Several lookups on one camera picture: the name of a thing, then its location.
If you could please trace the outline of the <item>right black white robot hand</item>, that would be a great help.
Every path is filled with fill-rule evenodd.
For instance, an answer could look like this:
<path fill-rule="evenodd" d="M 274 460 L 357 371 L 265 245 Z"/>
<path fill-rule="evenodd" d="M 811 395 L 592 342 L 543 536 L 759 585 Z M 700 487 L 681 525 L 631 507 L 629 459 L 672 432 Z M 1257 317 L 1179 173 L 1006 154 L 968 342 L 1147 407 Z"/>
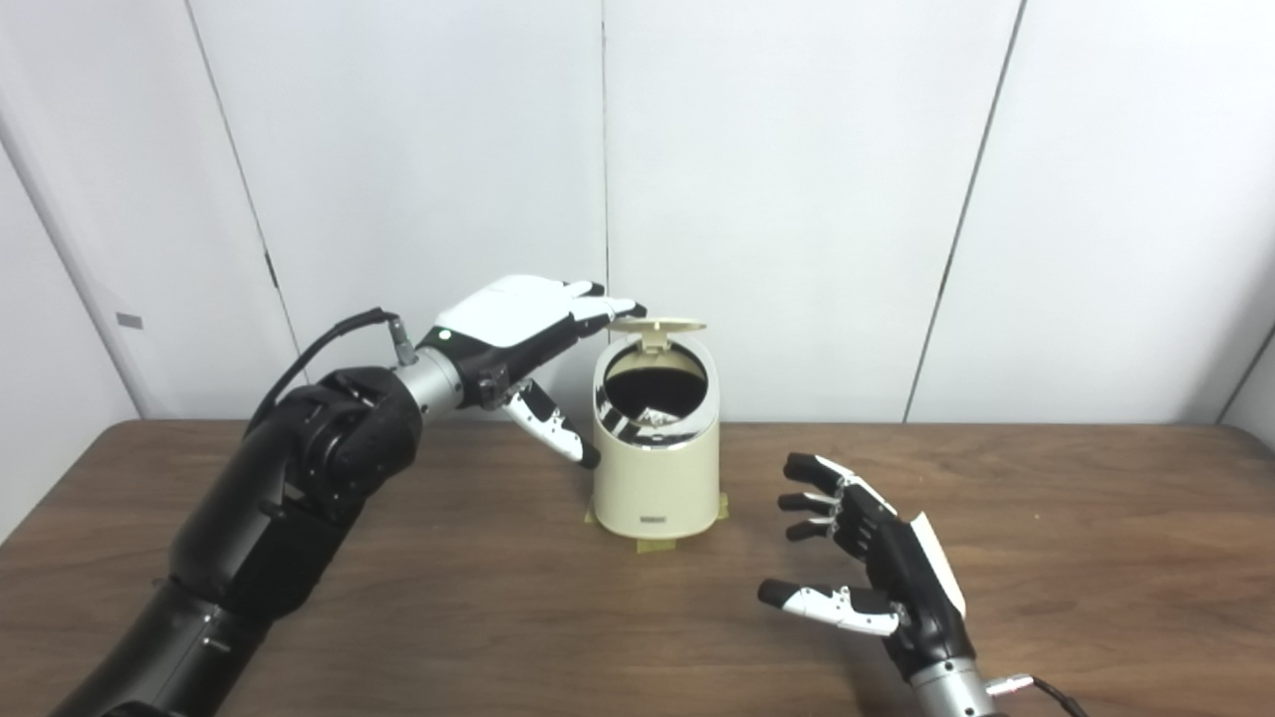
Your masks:
<path fill-rule="evenodd" d="M 870 586 L 762 580 L 762 603 L 878 637 L 901 680 L 933 663 L 975 660 L 963 591 L 924 513 L 903 519 L 873 485 L 822 455 L 792 452 L 783 475 L 815 489 L 778 498 L 782 510 L 811 514 L 785 531 L 787 540 L 833 541 L 864 566 Z"/>

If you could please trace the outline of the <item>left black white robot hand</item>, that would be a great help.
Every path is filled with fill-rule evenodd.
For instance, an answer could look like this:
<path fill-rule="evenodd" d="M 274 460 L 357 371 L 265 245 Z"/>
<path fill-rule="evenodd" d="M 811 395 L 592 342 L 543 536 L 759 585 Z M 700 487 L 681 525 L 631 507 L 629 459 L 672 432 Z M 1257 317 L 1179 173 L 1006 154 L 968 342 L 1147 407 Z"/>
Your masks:
<path fill-rule="evenodd" d="M 601 283 L 511 274 L 442 310 L 414 364 L 395 373 L 426 422 L 472 407 L 502 411 L 557 454 L 594 469 L 601 452 L 533 373 L 611 323 L 645 315 L 643 304 L 612 299 Z"/>

